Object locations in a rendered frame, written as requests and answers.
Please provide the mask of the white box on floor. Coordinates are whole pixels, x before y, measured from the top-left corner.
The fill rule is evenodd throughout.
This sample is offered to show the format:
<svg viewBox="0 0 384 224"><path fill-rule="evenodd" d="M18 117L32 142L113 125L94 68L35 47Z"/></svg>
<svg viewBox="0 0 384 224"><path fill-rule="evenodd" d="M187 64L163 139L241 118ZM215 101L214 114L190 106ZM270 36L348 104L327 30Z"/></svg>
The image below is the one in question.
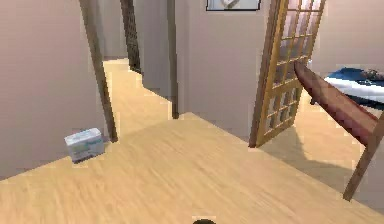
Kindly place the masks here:
<svg viewBox="0 0 384 224"><path fill-rule="evenodd" d="M82 130L64 138L73 163L105 152L104 138L98 128Z"/></svg>

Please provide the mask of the wooden glass-paned room door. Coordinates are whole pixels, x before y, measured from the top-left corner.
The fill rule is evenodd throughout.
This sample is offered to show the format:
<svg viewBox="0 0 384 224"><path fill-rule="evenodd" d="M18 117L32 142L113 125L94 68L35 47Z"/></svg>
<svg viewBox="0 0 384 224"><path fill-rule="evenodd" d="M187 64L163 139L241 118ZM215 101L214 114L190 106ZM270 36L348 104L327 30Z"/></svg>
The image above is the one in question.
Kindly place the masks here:
<svg viewBox="0 0 384 224"><path fill-rule="evenodd" d="M311 61L326 0L271 0L256 93L251 148L293 125L302 87L296 62Z"/></svg>

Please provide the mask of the dark lattice room door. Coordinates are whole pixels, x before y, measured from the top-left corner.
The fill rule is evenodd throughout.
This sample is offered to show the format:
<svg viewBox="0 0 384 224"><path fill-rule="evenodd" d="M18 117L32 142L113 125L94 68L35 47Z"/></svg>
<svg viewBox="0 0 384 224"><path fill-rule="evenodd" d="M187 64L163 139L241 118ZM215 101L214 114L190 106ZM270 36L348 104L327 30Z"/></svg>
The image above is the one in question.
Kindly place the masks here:
<svg viewBox="0 0 384 224"><path fill-rule="evenodd" d="M136 20L133 0L120 0L129 67L132 71L141 73L139 45L137 39Z"/></svg>

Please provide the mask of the bed with blue cover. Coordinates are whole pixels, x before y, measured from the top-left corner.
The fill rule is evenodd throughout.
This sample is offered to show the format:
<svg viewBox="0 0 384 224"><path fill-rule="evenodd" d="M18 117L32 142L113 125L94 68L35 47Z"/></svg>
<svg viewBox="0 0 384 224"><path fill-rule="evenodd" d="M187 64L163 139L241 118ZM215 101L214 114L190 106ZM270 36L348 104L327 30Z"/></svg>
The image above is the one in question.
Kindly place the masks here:
<svg viewBox="0 0 384 224"><path fill-rule="evenodd" d="M363 72L363 69L344 67L324 80L358 104L384 110L384 80L365 78Z"/></svg>

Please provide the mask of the framed wall picture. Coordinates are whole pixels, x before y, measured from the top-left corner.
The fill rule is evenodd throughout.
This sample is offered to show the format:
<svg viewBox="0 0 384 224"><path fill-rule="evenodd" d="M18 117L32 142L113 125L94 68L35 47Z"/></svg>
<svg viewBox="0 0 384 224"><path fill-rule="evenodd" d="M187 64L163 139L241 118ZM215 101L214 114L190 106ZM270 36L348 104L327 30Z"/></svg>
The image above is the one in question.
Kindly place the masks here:
<svg viewBox="0 0 384 224"><path fill-rule="evenodd" d="M207 11L256 11L261 0L207 0Z"/></svg>

